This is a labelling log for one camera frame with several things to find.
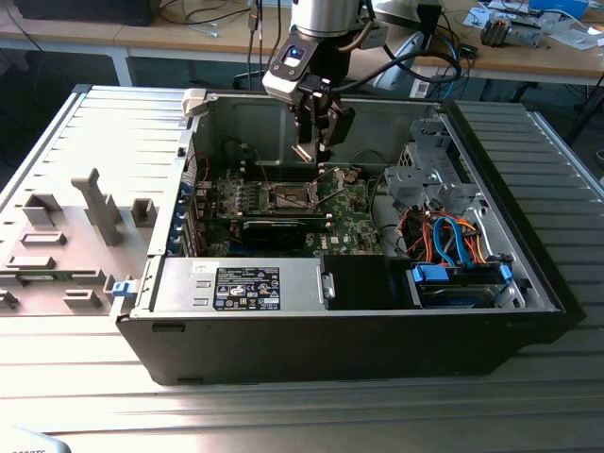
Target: motherboard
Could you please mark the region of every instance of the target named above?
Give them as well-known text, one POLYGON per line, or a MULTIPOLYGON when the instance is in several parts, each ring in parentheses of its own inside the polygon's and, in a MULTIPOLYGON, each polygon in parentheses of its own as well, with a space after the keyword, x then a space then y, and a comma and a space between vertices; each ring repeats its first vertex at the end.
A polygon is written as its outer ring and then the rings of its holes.
POLYGON ((367 175, 355 168, 312 170, 242 162, 198 183, 200 255, 381 255, 367 175))

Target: warning label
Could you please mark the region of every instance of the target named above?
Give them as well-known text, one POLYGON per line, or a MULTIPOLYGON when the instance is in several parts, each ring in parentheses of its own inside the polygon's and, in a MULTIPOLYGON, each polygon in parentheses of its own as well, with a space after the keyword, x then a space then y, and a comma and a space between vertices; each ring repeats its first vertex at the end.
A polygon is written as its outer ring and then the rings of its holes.
POLYGON ((279 310, 278 267, 219 267, 215 310, 279 310))

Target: table leg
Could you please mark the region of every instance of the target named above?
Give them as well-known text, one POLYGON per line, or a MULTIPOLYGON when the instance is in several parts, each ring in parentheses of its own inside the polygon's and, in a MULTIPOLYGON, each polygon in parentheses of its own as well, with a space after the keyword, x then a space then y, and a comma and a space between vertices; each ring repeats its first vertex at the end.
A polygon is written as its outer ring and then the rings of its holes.
POLYGON ((121 87, 133 87, 136 85, 134 81, 134 71, 131 68, 131 61, 124 47, 114 47, 110 50, 109 56, 113 60, 113 67, 117 75, 118 82, 121 87))

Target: green circuit board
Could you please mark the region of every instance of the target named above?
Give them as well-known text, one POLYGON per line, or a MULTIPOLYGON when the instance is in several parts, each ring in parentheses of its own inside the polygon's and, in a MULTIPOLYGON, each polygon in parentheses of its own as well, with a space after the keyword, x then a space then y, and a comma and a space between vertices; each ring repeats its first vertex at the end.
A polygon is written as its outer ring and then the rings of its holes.
POLYGON ((237 239, 241 226, 241 213, 270 215, 288 212, 291 219, 305 213, 331 214, 330 229, 321 233, 308 233, 300 248, 284 250, 280 255, 289 257, 316 257, 320 255, 381 255, 376 229, 368 213, 367 186, 363 179, 351 177, 343 169, 338 175, 332 171, 317 182, 318 199, 321 200, 343 188, 337 195, 317 205, 320 210, 305 209, 301 195, 303 182, 241 181, 230 172, 213 181, 215 212, 205 219, 208 256, 274 256, 275 250, 248 250, 237 239))

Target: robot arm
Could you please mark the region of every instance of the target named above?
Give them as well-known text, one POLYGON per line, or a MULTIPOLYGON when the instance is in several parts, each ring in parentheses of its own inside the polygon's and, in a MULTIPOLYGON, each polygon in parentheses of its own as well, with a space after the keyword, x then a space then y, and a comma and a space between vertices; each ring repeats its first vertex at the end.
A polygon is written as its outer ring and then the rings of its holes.
POLYGON ((360 0, 294 0, 292 22, 293 31, 262 83, 290 105, 298 136, 294 151, 319 163, 344 141, 355 115, 326 87, 342 83, 354 49, 383 45, 386 27, 361 17, 360 0))

